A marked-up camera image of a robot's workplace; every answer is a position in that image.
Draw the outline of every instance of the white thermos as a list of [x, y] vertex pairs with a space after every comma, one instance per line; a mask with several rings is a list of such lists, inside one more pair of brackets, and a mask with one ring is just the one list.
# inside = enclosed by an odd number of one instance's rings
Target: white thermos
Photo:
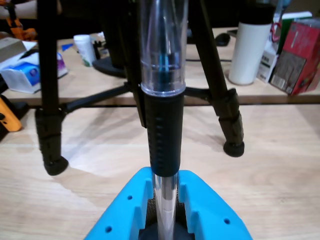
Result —
[[274, 12], [270, 3], [255, 3], [243, 10], [228, 76], [232, 83], [248, 85], [256, 79]]
[[83, 64], [87, 67], [91, 67], [92, 62], [96, 60], [96, 55], [90, 35], [74, 35], [73, 40], [79, 50], [79, 54], [81, 55]]

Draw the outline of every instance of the hole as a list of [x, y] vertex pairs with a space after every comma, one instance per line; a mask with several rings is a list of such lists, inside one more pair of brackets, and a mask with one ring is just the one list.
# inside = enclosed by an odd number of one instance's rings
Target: hole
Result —
[[112, 230], [112, 227], [110, 227], [110, 226], [107, 226], [107, 227], [105, 228], [105, 231], [106, 231], [107, 234], [110, 233], [111, 230]]

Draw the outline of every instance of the orange object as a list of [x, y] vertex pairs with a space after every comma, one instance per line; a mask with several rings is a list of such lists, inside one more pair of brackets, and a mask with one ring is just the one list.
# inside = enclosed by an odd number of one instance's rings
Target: orange object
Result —
[[22, 128], [20, 120], [0, 98], [0, 122], [9, 132], [16, 132]]
[[24, 30], [24, 26], [16, 16], [15, 5], [10, 0], [0, 0], [0, 6], [4, 6], [9, 11], [10, 16], [6, 21], [14, 37], [24, 41], [35, 41], [37, 37], [36, 30], [34, 28]]
[[24, 40], [24, 41], [34, 41], [37, 37], [37, 32], [34, 28], [28, 28], [24, 30], [24, 26], [21, 24], [19, 18], [16, 18], [12, 21], [10, 18], [7, 18], [7, 23], [11, 28], [11, 32], [15, 38]]

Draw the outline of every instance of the wooden desk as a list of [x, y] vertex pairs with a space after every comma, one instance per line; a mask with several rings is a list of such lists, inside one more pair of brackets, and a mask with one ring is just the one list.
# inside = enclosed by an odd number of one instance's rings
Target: wooden desk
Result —
[[[255, 240], [320, 239], [320, 105], [241, 106], [245, 153], [223, 152], [210, 106], [185, 107], [181, 169], [238, 213]], [[34, 111], [0, 144], [0, 239], [83, 239], [127, 181], [149, 166], [137, 109], [85, 108], [63, 122], [70, 167], [42, 166]]]
[[[216, 28], [213, 30], [215, 36], [224, 33], [229, 28]], [[73, 40], [62, 40], [58, 43], [71, 43]], [[232, 59], [236, 39], [231, 37], [227, 47], [218, 47], [221, 59]], [[112, 77], [98, 72], [93, 67], [85, 67], [82, 60], [74, 48], [69, 48], [62, 53], [69, 73], [59, 80], [60, 102], [65, 103], [92, 94], [116, 88], [123, 85], [125, 79]], [[187, 46], [187, 59], [199, 59], [198, 51], [195, 45]], [[223, 62], [223, 69], [228, 75], [231, 63]], [[185, 82], [188, 87], [208, 88], [207, 80], [200, 62], [186, 62]], [[241, 104], [261, 104], [261, 103], [320, 103], [320, 86], [317, 90], [289, 97], [286, 93], [265, 84], [257, 79], [253, 84], [247, 86], [234, 85], [226, 81], [228, 88], [236, 88]], [[27, 94], [7, 90], [4, 95], [12, 102], [26, 101], [32, 106], [41, 104], [41, 92]], [[186, 97], [187, 105], [201, 105], [208, 103], [201, 99]], [[132, 93], [126, 93], [118, 97], [100, 102], [99, 105], [135, 105]]]

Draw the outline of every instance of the black mouse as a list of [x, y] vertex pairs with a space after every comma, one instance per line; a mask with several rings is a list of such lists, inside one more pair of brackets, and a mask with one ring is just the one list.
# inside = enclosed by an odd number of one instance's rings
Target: black mouse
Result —
[[215, 37], [215, 44], [217, 47], [225, 47], [230, 42], [230, 35], [228, 33], [221, 33]]

